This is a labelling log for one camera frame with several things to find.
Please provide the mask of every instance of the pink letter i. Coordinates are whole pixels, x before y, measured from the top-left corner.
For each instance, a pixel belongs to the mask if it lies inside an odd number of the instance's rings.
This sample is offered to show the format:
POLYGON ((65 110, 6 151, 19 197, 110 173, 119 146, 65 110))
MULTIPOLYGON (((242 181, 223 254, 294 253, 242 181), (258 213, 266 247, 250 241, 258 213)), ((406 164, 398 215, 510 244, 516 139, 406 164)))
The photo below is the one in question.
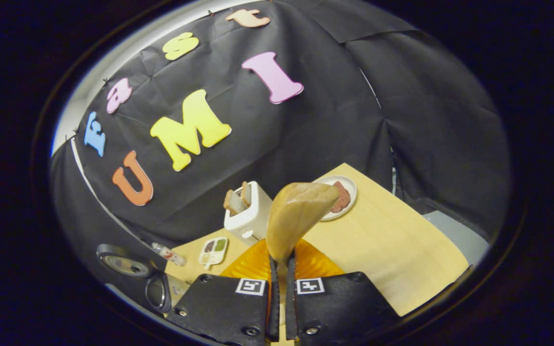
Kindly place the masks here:
POLYGON ((303 91, 301 83, 293 82, 275 61, 275 52, 264 52, 250 57, 242 68, 253 70, 264 85, 270 90, 271 103, 278 104, 290 99, 303 91))

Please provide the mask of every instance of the wooden table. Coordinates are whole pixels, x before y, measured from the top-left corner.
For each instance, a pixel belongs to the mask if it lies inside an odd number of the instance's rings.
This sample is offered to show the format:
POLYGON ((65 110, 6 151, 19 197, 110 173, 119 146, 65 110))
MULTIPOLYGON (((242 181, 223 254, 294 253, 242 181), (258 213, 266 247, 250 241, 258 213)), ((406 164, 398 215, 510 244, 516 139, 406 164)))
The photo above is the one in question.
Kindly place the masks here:
MULTIPOLYGON (((450 239, 376 182, 348 164, 323 177, 330 175, 352 179, 358 188, 356 201, 346 214, 319 222, 303 238, 346 273, 365 273, 398 315, 406 315, 433 298, 468 268, 450 239)), ((192 283, 202 273, 220 274, 246 249, 247 245, 221 229, 174 248, 187 258, 187 264, 179 267, 168 262, 165 271, 192 283), (218 236, 229 239, 226 256, 221 264, 205 270, 198 263, 198 254, 205 241, 218 236)), ((280 334, 285 334, 283 326, 280 334)))

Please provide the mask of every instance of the white plate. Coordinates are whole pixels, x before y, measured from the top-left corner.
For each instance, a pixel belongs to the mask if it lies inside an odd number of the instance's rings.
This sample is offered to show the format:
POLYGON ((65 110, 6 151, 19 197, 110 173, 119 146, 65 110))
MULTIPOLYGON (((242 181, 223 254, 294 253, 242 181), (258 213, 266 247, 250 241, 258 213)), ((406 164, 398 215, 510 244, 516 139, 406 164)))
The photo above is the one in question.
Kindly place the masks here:
POLYGON ((356 201, 356 184, 350 179, 343 177, 342 175, 331 175, 330 177, 324 177, 317 179, 314 181, 314 183, 322 183, 326 185, 332 185, 336 182, 340 182, 341 185, 350 193, 350 203, 347 207, 343 208, 340 212, 328 212, 325 217, 323 217, 320 221, 329 221, 332 219, 336 219, 337 217, 340 217, 341 215, 345 214, 352 208, 354 205, 354 202, 356 201))

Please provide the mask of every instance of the ground meat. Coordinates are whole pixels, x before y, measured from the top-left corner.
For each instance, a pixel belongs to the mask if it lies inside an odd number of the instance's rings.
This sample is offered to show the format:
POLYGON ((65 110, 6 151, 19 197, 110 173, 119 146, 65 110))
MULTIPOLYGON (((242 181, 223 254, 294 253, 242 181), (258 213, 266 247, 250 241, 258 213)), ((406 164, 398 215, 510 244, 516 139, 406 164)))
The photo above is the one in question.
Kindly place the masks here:
POLYGON ((343 187, 340 182, 336 182, 332 185, 335 186, 337 190, 339 190, 339 199, 337 199, 337 202, 330 211, 340 212, 341 210, 343 210, 343 208, 347 207, 348 204, 350 204, 350 193, 345 190, 345 187, 343 187))

